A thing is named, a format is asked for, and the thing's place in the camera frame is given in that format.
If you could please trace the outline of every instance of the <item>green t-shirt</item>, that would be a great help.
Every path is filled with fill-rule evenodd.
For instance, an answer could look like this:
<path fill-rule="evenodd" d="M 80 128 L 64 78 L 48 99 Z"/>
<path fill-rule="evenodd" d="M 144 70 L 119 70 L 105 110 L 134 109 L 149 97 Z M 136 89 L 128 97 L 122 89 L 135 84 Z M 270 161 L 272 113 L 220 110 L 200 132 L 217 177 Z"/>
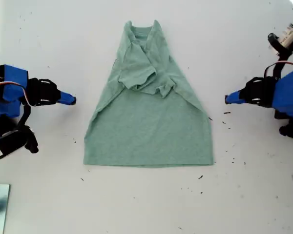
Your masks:
<path fill-rule="evenodd" d="M 208 116 L 169 55 L 158 21 L 148 28 L 125 25 L 84 142 L 84 164 L 213 164 Z"/>

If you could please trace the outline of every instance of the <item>white table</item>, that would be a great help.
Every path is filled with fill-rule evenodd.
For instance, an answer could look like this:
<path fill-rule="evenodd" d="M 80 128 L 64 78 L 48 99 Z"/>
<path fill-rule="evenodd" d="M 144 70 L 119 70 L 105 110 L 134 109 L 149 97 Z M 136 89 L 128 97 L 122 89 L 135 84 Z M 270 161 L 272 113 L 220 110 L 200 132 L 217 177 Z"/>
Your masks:
<path fill-rule="evenodd" d="M 284 121 L 271 109 L 224 104 L 277 60 L 267 35 L 281 34 L 292 8 L 286 0 L 0 0 L 0 62 L 77 97 L 73 107 L 32 109 L 38 154 L 0 160 L 0 183 L 11 184 L 5 234 L 293 234 Z M 216 164 L 85 166 L 83 137 L 123 25 L 154 19 L 213 119 Z"/>

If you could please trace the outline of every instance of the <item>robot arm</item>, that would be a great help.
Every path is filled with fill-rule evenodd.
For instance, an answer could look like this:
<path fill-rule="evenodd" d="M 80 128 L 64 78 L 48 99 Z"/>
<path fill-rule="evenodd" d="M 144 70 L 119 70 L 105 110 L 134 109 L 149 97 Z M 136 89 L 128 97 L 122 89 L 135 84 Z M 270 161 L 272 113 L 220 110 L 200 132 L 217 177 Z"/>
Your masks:
<path fill-rule="evenodd" d="M 263 78 L 253 78 L 244 89 L 225 96 L 226 104 L 250 103 L 275 109 L 276 119 L 289 119 L 289 124 L 279 129 L 280 134 L 293 138 L 293 72 L 281 78 L 281 72 L 288 58 L 293 54 L 293 23 L 289 24 L 283 37 L 268 35 L 271 47 L 279 55 L 273 76 L 267 77 L 267 67 Z"/>
<path fill-rule="evenodd" d="M 0 159 L 25 146 L 31 153 L 38 152 L 34 133 L 25 125 L 31 106 L 61 103 L 75 105 L 76 98 L 57 89 L 48 79 L 28 79 L 26 70 L 9 65 L 0 66 Z M 13 118 L 24 113 L 18 123 Z"/>

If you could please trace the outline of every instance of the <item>shirt sleeve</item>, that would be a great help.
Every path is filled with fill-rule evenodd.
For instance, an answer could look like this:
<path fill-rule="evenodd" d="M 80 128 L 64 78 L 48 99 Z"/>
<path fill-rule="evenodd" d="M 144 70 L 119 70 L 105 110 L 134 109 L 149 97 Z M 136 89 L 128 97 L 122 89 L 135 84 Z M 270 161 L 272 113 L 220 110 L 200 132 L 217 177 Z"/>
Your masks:
<path fill-rule="evenodd" d="M 118 82 L 127 89 L 140 90 L 152 83 L 156 70 L 140 45 L 132 43 L 126 50 Z"/>

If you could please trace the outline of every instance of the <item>metal plate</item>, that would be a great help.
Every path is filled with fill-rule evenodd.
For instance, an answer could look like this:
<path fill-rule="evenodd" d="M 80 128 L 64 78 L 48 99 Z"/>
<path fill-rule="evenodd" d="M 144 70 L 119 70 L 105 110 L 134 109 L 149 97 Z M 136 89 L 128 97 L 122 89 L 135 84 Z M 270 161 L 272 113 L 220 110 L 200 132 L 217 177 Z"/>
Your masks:
<path fill-rule="evenodd" d="M 10 185 L 0 184 L 0 234 L 4 232 L 6 209 L 9 199 Z"/>

